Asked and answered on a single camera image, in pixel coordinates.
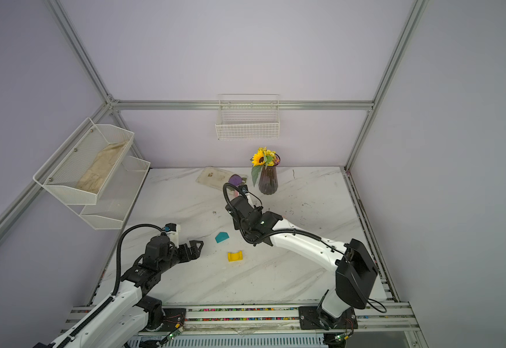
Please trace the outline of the teal wedge block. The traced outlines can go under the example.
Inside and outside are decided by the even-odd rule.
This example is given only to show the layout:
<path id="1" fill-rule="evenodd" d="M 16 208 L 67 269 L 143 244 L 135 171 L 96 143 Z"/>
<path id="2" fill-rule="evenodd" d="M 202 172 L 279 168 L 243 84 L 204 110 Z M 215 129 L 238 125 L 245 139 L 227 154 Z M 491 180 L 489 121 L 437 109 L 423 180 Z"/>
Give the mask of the teal wedge block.
<path id="1" fill-rule="evenodd" d="M 220 232 L 215 237 L 215 241 L 219 244 L 229 239 L 229 235 L 226 232 Z"/>

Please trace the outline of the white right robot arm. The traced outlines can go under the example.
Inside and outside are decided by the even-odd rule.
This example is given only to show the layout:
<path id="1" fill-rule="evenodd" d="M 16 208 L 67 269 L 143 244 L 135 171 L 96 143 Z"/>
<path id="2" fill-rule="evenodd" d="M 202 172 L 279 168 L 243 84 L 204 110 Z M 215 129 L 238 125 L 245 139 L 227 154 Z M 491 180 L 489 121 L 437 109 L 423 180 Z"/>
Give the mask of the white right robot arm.
<path id="1" fill-rule="evenodd" d="M 283 216 L 250 204 L 244 195 L 227 199 L 225 209 L 248 244 L 286 249 L 334 274 L 334 282 L 316 307 L 321 328 L 336 328 L 344 313 L 362 310 L 371 301 L 379 270 L 363 242 L 338 242 L 302 230 Z"/>

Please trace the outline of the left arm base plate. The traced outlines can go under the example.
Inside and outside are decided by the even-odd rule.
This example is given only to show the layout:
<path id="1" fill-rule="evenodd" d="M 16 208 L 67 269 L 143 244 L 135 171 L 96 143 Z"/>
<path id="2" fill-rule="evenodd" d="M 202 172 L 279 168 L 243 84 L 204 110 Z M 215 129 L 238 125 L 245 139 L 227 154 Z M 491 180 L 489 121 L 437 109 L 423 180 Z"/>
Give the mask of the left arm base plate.
<path id="1" fill-rule="evenodd" d="M 149 321 L 145 326 L 148 332 L 167 332 L 176 329 L 176 326 L 183 325 L 186 318 L 186 308 L 162 308 L 149 313 Z"/>

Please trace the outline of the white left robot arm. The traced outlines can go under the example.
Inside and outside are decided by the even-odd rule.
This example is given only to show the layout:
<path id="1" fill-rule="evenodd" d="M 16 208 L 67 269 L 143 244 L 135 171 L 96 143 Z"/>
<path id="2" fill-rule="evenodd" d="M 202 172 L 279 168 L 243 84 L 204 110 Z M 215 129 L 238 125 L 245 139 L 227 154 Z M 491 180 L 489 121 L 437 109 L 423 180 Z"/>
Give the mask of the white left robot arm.
<path id="1" fill-rule="evenodd" d="M 37 347 L 121 347 L 142 330 L 173 329 L 183 310 L 165 312 L 162 301 L 148 293 L 175 265 L 199 259 L 204 242 L 175 245 L 166 233 L 153 237 L 141 255 L 116 281 L 112 294 L 50 344 Z"/>

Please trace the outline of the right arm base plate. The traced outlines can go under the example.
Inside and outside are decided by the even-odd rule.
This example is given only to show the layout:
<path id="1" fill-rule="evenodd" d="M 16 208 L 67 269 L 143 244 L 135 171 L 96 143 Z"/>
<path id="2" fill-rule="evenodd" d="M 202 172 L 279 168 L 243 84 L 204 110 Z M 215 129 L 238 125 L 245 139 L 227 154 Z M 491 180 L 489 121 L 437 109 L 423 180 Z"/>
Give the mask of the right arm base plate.
<path id="1" fill-rule="evenodd" d="M 298 308 L 299 325 L 302 330 L 356 330 L 357 316 L 352 307 L 348 307 L 339 318 L 324 312 L 319 306 Z"/>

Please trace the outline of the yellow arch block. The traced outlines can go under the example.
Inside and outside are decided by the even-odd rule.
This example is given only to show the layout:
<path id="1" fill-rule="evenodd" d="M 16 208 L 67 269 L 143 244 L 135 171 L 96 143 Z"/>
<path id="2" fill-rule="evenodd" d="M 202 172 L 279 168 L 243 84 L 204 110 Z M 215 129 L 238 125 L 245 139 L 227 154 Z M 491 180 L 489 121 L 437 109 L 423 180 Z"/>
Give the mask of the yellow arch block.
<path id="1" fill-rule="evenodd" d="M 244 259 L 244 254 L 241 250 L 238 252 L 229 252 L 228 253 L 228 261 L 229 262 L 237 262 L 237 261 L 241 261 L 243 259 Z"/>

